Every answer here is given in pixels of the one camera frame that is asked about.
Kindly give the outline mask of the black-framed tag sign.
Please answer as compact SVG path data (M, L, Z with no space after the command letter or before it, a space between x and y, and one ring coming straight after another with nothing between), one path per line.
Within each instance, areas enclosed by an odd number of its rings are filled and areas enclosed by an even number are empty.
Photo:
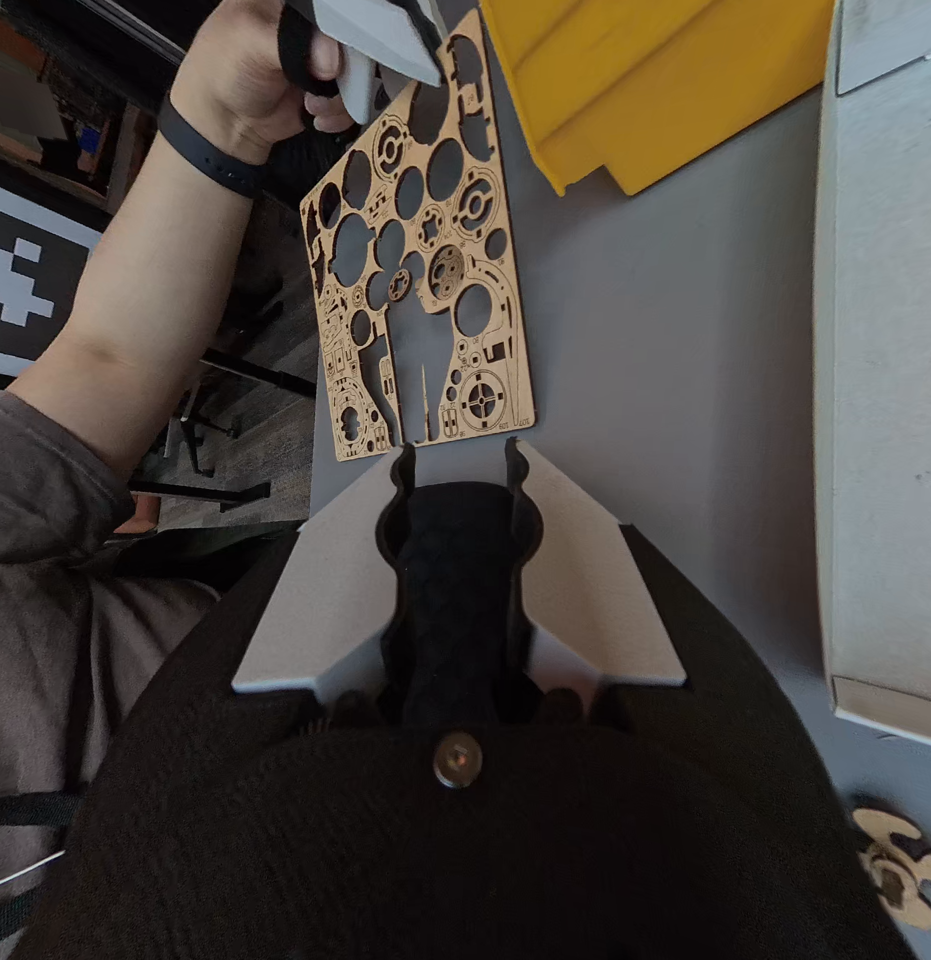
M110 216L0 178L0 377L15 378L50 346Z

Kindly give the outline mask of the laser-cut wooden parts sheet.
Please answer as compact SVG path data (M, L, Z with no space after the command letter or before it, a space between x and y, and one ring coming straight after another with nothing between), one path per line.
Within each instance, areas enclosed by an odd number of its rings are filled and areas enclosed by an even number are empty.
M300 204L338 462L536 422L508 188L479 11Z

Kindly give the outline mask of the person's left hand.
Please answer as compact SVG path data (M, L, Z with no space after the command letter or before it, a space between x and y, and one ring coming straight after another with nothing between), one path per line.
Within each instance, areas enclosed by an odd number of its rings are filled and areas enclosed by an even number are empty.
M274 145L315 128L339 134L353 126L342 97L297 88L280 64L281 1L224 1L200 27L179 66L170 100L216 148L255 166Z

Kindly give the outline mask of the black chair base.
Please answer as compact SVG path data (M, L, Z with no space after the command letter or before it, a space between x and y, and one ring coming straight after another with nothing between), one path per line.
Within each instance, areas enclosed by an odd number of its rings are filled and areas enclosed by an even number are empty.
M203 368L210 368L237 378L265 384L267 386L290 393L297 398L315 400L317 396L316 383L303 377L280 370L269 369L256 365L244 358L232 356L220 350L209 348L200 359ZM172 418L173 424L178 423L180 433L184 438L190 456L190 464L195 476L212 478L215 474L212 468L203 468L198 460L198 441L195 435L195 425L204 426L226 436L237 439L239 432L235 429L225 429L213 423L200 414L194 414L196 396L199 393L203 373L198 375L194 385L187 394L187 401L183 413ZM221 513L226 513L240 507L251 505L270 498L272 488L270 482L262 482L239 490L213 488L208 486L189 486L150 481L133 477L128 488L133 495L149 496L154 498L179 498L195 502L215 503Z

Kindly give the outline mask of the black wrist band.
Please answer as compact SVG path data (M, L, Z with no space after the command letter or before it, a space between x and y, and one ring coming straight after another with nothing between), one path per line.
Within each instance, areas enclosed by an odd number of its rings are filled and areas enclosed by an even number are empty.
M251 164L215 146L179 113L168 93L161 104L157 129L172 150L216 185L251 200L262 194L266 165Z

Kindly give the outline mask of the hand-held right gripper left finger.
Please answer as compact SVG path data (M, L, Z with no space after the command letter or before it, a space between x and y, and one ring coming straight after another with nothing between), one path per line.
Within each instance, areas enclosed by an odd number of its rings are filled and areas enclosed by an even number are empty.
M237 694L307 691L320 704L386 683L381 641L400 602L382 531L416 455L385 454L298 529L291 555L232 678Z

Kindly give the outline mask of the white cardboard box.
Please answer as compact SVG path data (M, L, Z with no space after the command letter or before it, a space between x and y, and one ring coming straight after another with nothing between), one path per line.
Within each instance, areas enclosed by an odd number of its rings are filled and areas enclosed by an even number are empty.
M813 282L833 711L931 745L931 2L835 5Z

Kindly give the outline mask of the yellow plastic bin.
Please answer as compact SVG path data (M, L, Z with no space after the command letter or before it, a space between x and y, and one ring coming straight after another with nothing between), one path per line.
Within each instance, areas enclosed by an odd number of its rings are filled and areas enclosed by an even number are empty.
M559 196L635 196L819 86L830 1L483 1L531 159Z

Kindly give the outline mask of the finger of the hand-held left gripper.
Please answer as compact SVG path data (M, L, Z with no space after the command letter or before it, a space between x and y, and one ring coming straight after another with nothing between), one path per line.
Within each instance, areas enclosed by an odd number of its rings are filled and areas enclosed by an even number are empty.
M313 1L315 26L376 64L430 87L444 80L444 34L429 2Z

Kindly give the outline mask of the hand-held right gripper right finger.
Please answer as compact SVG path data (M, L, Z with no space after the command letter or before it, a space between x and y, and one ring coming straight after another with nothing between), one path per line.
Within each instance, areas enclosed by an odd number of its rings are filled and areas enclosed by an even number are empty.
M526 675L542 692L596 698L612 685L688 679L616 517L523 439L507 447L517 505L531 507L519 611L531 627Z

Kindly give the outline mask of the person's grey shirt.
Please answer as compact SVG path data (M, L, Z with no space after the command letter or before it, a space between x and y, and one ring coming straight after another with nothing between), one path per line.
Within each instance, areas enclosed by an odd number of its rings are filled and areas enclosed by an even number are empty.
M160 666L215 605L200 582L120 577L127 486L0 391L0 798L79 791Z

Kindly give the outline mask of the person's left forearm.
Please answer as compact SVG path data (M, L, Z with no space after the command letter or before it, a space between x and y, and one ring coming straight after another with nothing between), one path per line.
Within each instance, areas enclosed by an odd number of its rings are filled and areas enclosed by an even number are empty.
M130 479L212 345L253 205L157 134L70 317L10 392Z

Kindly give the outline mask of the round wooden model part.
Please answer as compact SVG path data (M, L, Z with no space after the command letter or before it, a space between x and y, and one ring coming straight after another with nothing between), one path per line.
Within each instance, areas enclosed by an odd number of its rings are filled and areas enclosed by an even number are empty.
M931 847L911 853L896 838L922 844L924 835L915 823L885 810L858 807L851 812L856 827L869 838L859 859L875 888L881 906L897 922L931 930Z

